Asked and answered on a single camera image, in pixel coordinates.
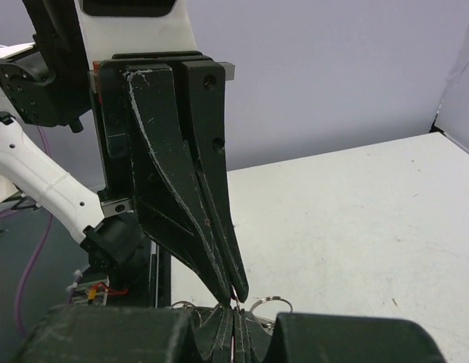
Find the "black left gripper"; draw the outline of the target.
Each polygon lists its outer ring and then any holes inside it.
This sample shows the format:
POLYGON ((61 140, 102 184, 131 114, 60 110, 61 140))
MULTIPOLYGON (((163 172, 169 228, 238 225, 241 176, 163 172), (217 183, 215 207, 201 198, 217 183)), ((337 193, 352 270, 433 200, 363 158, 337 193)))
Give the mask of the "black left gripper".
POLYGON ((93 73, 101 202, 126 200, 133 191, 148 237, 190 268, 217 301, 246 300, 225 158, 225 84, 235 77, 234 64, 199 51, 115 54, 96 61, 93 73))

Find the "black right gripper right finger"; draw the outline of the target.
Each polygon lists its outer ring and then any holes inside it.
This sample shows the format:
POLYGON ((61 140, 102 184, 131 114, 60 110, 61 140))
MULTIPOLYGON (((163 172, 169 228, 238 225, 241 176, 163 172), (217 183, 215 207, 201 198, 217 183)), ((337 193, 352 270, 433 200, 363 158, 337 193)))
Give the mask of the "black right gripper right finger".
POLYGON ((233 362, 266 362, 275 322, 244 309, 233 311, 233 362))

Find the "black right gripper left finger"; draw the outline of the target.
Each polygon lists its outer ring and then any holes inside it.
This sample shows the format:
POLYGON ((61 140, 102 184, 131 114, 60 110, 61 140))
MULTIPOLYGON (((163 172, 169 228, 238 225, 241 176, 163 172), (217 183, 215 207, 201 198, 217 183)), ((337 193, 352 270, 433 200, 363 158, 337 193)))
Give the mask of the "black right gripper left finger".
POLYGON ((203 362, 231 362, 234 314, 231 307, 203 311, 199 326, 199 353, 203 362))

